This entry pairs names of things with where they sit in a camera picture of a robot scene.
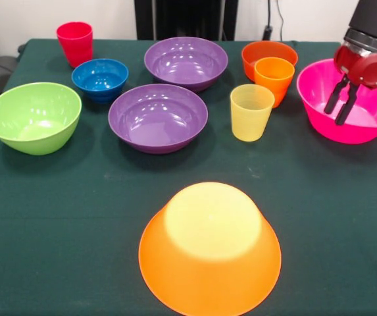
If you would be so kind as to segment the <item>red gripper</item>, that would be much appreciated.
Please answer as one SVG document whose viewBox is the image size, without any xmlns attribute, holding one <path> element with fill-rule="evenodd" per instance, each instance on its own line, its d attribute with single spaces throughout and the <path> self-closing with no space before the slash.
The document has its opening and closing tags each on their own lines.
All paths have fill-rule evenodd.
<svg viewBox="0 0 377 316">
<path fill-rule="evenodd" d="M 342 105 L 335 119 L 335 124 L 341 126 L 347 120 L 357 100 L 358 86 L 362 85 L 367 88 L 377 88 L 377 53 L 358 53 L 353 51 L 352 48 L 342 45 L 334 55 L 334 66 L 343 76 L 334 86 L 324 108 L 324 112 L 333 112 L 342 89 L 350 84 L 348 99 Z"/>
</svg>

